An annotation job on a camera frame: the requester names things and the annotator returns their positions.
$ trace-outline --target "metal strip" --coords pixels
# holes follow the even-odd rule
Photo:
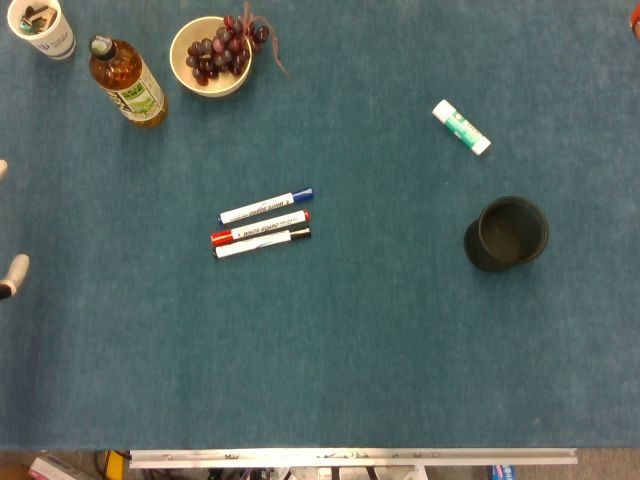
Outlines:
[[[131,468],[572,465],[575,448],[259,448],[132,450]]]

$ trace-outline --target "red marker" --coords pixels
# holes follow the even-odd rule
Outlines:
[[[640,40],[640,5],[638,5],[636,9],[631,13],[629,26],[631,27],[631,31],[633,31],[636,38]]]
[[[221,245],[227,245],[235,242],[236,240],[244,240],[266,232],[281,230],[297,223],[305,223],[310,219],[311,215],[309,215],[307,210],[298,210],[294,213],[289,213],[287,215],[282,215],[280,217],[264,220],[258,223],[252,223],[251,225],[246,225],[244,227],[232,228],[231,230],[225,230],[224,232],[215,232],[211,234],[211,246],[215,248]]]

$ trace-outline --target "blue marker cap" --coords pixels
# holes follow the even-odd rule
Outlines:
[[[305,200],[311,200],[313,198],[313,190],[311,190],[311,188],[306,188],[299,192],[293,192],[291,195],[293,196],[293,203],[300,203]]]

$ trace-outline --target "bunch of grapes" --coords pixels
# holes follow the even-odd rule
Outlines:
[[[209,79],[218,78],[221,72],[231,72],[235,76],[242,75],[251,52],[246,40],[255,53],[260,53],[262,44],[269,38],[267,27],[256,28],[253,22],[244,28],[242,21],[231,15],[224,17],[224,27],[220,27],[213,39],[203,38],[193,42],[187,49],[187,65],[193,70],[193,76],[202,86]]]

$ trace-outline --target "red marker cap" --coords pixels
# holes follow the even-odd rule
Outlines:
[[[211,234],[211,246],[219,247],[220,245],[227,245],[233,243],[233,236],[231,230],[225,230],[224,232],[215,232]]]
[[[640,40],[640,5],[636,7],[636,9],[631,13],[631,18],[629,19],[629,26],[633,33],[635,33],[638,40]]]

